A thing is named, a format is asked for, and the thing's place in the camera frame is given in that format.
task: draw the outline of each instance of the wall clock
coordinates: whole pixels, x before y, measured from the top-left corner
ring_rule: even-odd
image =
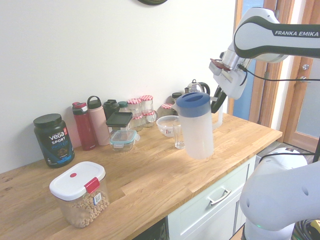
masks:
[[[138,0],[138,1],[147,5],[160,5],[166,2],[167,0]]]

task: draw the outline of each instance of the kitchen counter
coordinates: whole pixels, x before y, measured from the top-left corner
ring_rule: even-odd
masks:
[[[218,114],[213,114],[213,121]],[[0,174],[0,239],[131,240],[281,137],[282,133],[228,114],[214,131],[214,154],[203,160],[176,149],[157,126],[139,132],[129,152],[108,146],[75,149],[67,166],[44,160]],[[64,220],[50,182],[75,164],[105,167],[110,205],[88,227]]]

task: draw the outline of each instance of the label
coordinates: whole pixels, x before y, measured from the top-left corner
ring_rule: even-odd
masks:
[[[294,152],[294,149],[287,147],[285,150],[289,151],[289,152]]]
[[[124,147],[124,144],[123,144],[123,143],[115,143],[115,144],[113,145],[113,147],[114,147],[115,149],[122,149],[122,148]]]
[[[44,159],[49,165],[59,165],[69,161],[74,155],[68,130],[62,130],[53,134],[38,133],[36,138],[39,142]]]
[[[93,205],[97,205],[102,200],[101,192],[99,192],[95,197],[93,198]]]
[[[279,37],[297,37],[297,38],[320,38],[318,31],[285,31],[285,30],[273,30],[274,36]]]

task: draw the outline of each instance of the protein powder tub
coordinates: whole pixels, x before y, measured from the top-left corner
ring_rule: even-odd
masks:
[[[46,164],[60,168],[75,157],[65,121],[57,113],[40,116],[33,120],[34,133]]]

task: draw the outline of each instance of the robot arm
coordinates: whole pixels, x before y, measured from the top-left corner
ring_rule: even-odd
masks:
[[[209,68],[226,96],[238,99],[247,83],[238,65],[247,68],[251,59],[278,63],[288,55],[320,58],[320,25],[280,24],[271,10],[251,8],[222,60],[212,60]]]
[[[272,153],[298,153],[278,148]],[[320,161],[301,155],[266,157],[246,181],[240,207],[246,240],[290,240],[295,222],[320,218]]]
[[[251,59],[277,63],[287,55],[320,58],[320,25],[280,24],[271,10],[248,10],[222,59],[212,59],[209,65],[219,85],[216,93],[222,98],[213,102],[212,112],[226,96],[238,99],[242,95],[246,73],[239,65],[247,68]],[[295,222],[319,218],[319,172],[320,162],[307,165],[303,156],[264,159],[240,197],[246,239],[290,240]]]

